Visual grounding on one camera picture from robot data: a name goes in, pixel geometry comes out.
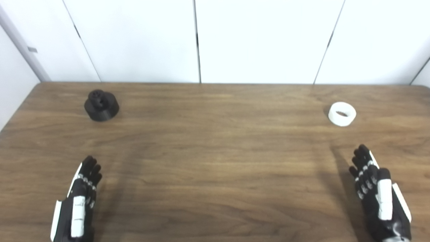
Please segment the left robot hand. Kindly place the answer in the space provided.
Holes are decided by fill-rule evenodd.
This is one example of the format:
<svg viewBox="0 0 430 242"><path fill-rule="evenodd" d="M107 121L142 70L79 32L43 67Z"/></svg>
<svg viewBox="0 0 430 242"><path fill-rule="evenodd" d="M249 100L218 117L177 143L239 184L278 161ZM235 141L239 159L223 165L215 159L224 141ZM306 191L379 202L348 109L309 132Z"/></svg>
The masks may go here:
<svg viewBox="0 0 430 242"><path fill-rule="evenodd" d="M65 199L56 201L50 240L52 242L93 242L92 225L101 165L91 155L79 165Z"/></svg>

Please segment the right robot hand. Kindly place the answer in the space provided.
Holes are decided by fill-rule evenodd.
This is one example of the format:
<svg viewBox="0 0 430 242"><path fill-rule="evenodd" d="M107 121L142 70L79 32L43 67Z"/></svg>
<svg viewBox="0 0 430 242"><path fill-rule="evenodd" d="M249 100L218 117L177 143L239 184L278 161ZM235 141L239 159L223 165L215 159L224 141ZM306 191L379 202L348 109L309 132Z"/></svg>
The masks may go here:
<svg viewBox="0 0 430 242"><path fill-rule="evenodd" d="M364 213L364 223L377 242L410 242L412 240L410 209L389 169L379 167L371 150L361 144L354 150L353 166L356 194Z"/></svg>

